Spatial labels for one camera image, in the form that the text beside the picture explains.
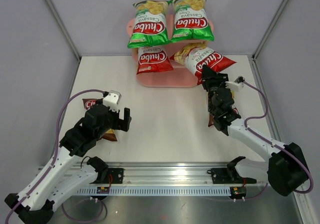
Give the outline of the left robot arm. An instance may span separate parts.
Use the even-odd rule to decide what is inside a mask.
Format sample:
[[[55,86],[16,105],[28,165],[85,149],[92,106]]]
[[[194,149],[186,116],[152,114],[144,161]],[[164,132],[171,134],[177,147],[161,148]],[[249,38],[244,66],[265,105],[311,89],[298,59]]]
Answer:
[[[80,171],[59,183],[65,173],[84,158],[109,129],[127,132],[131,111],[119,111],[96,104],[61,139],[58,149],[35,179],[18,194],[9,194],[5,203],[25,224],[46,224],[54,212],[80,187],[90,183],[103,183],[110,178],[109,167],[99,157],[92,157]]]

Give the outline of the green Chuba chips bag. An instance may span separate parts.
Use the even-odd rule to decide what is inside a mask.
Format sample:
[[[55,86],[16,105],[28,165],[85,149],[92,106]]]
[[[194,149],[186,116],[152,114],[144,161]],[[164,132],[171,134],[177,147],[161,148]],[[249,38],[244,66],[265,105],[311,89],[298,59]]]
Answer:
[[[206,1],[171,0],[174,9],[171,42],[215,39],[205,10]]]
[[[167,30],[167,0],[144,0],[133,4],[134,25],[128,48],[161,46],[170,41]]]

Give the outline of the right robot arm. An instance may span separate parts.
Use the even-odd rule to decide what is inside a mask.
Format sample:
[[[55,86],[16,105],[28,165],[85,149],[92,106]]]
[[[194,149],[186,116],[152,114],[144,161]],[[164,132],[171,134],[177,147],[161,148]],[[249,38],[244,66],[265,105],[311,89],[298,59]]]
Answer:
[[[310,193],[314,180],[309,171],[301,147],[296,143],[285,144],[268,137],[251,127],[251,118],[243,119],[233,109],[233,91],[239,91],[248,83],[240,76],[234,82],[227,74],[217,73],[208,66],[202,69],[202,86],[208,93],[208,112],[214,127],[255,151],[263,161],[252,161],[239,156],[227,165],[227,177],[232,182],[252,178],[266,182],[280,195],[292,192]]]

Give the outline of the red Chuba chips bag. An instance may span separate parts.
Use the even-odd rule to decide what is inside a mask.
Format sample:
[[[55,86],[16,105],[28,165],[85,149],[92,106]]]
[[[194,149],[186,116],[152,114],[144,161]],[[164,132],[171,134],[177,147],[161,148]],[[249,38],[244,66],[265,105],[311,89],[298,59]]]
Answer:
[[[137,74],[172,71],[174,68],[163,46],[139,47]]]
[[[207,47],[204,42],[189,43],[174,53],[170,60],[184,65],[202,84],[202,70],[207,66],[214,72],[221,72],[236,63],[219,52]]]

